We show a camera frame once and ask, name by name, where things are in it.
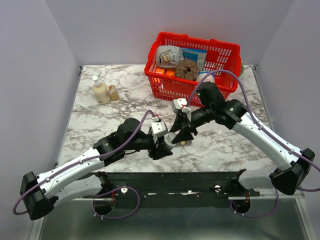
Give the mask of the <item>white pill bottle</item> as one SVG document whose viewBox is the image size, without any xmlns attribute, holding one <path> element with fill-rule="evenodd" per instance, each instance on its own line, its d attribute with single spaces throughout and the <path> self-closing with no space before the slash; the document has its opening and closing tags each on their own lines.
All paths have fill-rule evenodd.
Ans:
<svg viewBox="0 0 320 240">
<path fill-rule="evenodd" d="M 176 137 L 176 135 L 177 134 L 174 132 L 169 132 L 164 136 L 164 143 L 169 150 L 172 150 L 176 146 L 176 144 L 173 143 L 173 140 Z"/>
</svg>

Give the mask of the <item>grey weekly pill organizer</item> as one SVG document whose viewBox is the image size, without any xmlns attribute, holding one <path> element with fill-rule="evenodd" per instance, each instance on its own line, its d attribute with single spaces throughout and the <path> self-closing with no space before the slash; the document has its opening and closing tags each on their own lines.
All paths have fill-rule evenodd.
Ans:
<svg viewBox="0 0 320 240">
<path fill-rule="evenodd" d="M 186 146 L 190 146 L 192 144 L 191 140 L 187 140 L 187 141 L 180 141 L 178 143 L 175 144 L 176 147 L 186 147 Z"/>
</svg>

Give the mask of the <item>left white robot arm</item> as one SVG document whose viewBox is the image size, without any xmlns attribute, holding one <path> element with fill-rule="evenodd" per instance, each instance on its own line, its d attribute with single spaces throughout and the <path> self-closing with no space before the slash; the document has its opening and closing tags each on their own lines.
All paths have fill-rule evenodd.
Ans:
<svg viewBox="0 0 320 240">
<path fill-rule="evenodd" d="M 26 173 L 19 201 L 23 202 L 29 218 L 38 220 L 65 200 L 92 195 L 107 197 L 111 185 L 97 174 L 89 174 L 121 160 L 127 150 L 147 150 L 153 160 L 171 156 L 176 133 L 169 132 L 165 122 L 157 116 L 152 119 L 148 133 L 141 130 L 142 123 L 142 120 L 128 118 L 81 156 L 44 173 Z"/>
</svg>

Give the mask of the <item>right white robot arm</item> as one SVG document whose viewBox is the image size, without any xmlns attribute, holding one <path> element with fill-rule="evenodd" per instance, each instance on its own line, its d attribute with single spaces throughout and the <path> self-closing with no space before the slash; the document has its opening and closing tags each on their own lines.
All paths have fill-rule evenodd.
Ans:
<svg viewBox="0 0 320 240">
<path fill-rule="evenodd" d="M 230 183 L 234 195 L 241 196 L 253 188 L 275 188 L 292 196 L 309 173 L 315 153 L 309 148 L 301 150 L 279 137 L 249 113 L 239 100 L 226 101 L 215 83 L 202 83 L 196 93 L 203 106 L 195 111 L 187 107 L 184 98 L 172 101 L 176 118 L 169 140 L 173 144 L 191 141 L 197 135 L 198 127 L 215 121 L 245 137 L 276 165 L 275 170 L 241 170 Z"/>
</svg>

